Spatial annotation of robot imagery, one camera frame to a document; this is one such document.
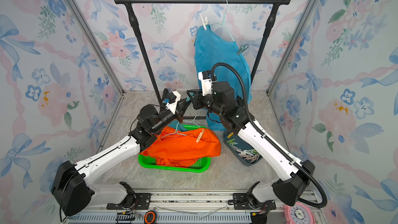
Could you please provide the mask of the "beige clothespin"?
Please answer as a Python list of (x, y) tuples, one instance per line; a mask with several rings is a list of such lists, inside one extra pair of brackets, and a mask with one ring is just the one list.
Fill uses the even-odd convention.
[(198, 135), (198, 137), (197, 137), (197, 140), (196, 140), (197, 143), (198, 143), (198, 142), (201, 140), (201, 138), (203, 137), (204, 131), (205, 131), (205, 130), (202, 129), (201, 132), (199, 133), (199, 135)]

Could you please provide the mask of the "orange t-shirt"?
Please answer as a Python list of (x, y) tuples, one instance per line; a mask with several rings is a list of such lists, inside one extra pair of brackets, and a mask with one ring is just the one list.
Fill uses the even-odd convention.
[[(197, 143), (201, 130), (204, 134)], [(185, 132), (186, 136), (172, 135), (170, 138), (160, 139), (140, 154), (155, 159), (156, 165), (163, 167), (188, 168), (199, 159), (218, 157), (221, 154), (221, 143), (216, 134), (207, 128), (196, 128)]]

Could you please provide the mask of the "teal t-shirt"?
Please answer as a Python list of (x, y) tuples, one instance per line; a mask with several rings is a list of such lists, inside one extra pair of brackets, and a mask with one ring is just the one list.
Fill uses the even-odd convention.
[[(197, 30), (195, 42), (195, 67), (197, 75), (202, 71), (209, 71), (211, 68), (219, 62), (223, 62), (232, 66), (240, 74), (247, 93), (248, 102), (251, 100), (251, 76), (250, 68), (247, 64), (243, 55), (238, 55), (238, 46), (236, 42), (229, 42), (218, 35), (216, 35), (207, 25), (206, 30), (201, 26)], [(229, 69), (221, 66), (215, 69), (215, 75), (218, 81), (228, 82), (234, 89), (234, 97), (237, 96), (243, 98), (241, 86), (238, 82), (237, 77)], [(209, 117), (206, 117), (208, 127), (212, 131), (225, 131), (225, 127), (221, 123), (214, 121), (220, 121), (220, 117), (216, 114), (210, 113)]]

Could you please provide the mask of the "teal clothespin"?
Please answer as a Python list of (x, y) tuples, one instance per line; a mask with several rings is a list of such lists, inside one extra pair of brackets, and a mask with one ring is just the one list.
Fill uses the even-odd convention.
[(244, 45), (240, 46), (239, 49), (238, 49), (237, 55), (238, 56), (241, 55), (245, 50), (248, 49), (248, 47), (249, 47), (248, 44), (244, 44)]

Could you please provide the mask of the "dark teal clothespin bin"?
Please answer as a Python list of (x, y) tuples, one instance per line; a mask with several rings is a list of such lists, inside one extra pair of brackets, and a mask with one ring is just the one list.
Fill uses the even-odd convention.
[(223, 132), (223, 142), (235, 157), (247, 167), (262, 159), (262, 156), (250, 144), (243, 141), (232, 131), (226, 130)]

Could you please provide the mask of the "white clothespin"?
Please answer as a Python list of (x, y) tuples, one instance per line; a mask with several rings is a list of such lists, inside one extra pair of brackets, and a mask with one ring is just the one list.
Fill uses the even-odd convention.
[(208, 18), (206, 16), (203, 16), (201, 13), (199, 13), (199, 16), (201, 18), (201, 23), (202, 23), (203, 29), (207, 30)]

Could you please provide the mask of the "light teal wire hanger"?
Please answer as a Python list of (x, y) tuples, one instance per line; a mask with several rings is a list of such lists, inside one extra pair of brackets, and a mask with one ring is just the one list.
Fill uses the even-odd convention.
[(221, 38), (222, 40), (226, 41), (225, 39), (223, 39), (223, 32), (226, 31), (226, 33), (229, 35), (230, 37), (230, 42), (231, 44), (234, 45), (235, 50), (238, 51), (238, 46), (236, 44), (236, 41), (233, 37), (233, 35), (231, 34), (231, 32), (229, 31), (229, 29), (226, 27), (226, 23), (227, 23), (227, 14), (228, 14), (228, 10), (229, 10), (229, 2), (228, 0), (224, 0), (226, 3), (226, 7), (225, 7), (225, 11), (223, 13), (222, 16), (222, 21), (221, 22), (215, 22), (210, 24), (209, 26), (211, 27), (211, 30), (215, 33), (215, 35), (219, 38)]

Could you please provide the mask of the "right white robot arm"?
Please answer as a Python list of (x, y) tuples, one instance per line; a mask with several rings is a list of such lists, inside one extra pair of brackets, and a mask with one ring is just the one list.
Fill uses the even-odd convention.
[(260, 126), (248, 109), (245, 86), (241, 85), (241, 89), (243, 97), (235, 97), (228, 82), (207, 79), (202, 83), (201, 89), (188, 90), (187, 95), (196, 110), (204, 108), (218, 115), (226, 129), (251, 145), (276, 171), (279, 177), (276, 182), (257, 182), (252, 185), (247, 191), (247, 203), (253, 209), (259, 209), (272, 200), (280, 200), (289, 206), (301, 202), (312, 207), (324, 207), (326, 199), (318, 204), (301, 197), (309, 184), (314, 184), (321, 195), (324, 195), (322, 187), (313, 177), (314, 164), (292, 155)]

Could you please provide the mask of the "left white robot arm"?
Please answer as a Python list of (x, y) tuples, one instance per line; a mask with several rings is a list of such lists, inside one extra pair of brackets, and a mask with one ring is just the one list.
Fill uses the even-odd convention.
[(148, 104), (133, 121), (136, 127), (130, 128), (122, 140), (85, 160), (59, 165), (51, 193), (59, 203), (60, 219), (76, 215), (90, 205), (114, 204), (131, 209), (137, 198), (128, 183), (95, 186), (94, 182), (122, 161), (148, 149), (174, 120), (183, 121), (190, 104), (186, 98), (159, 108)]

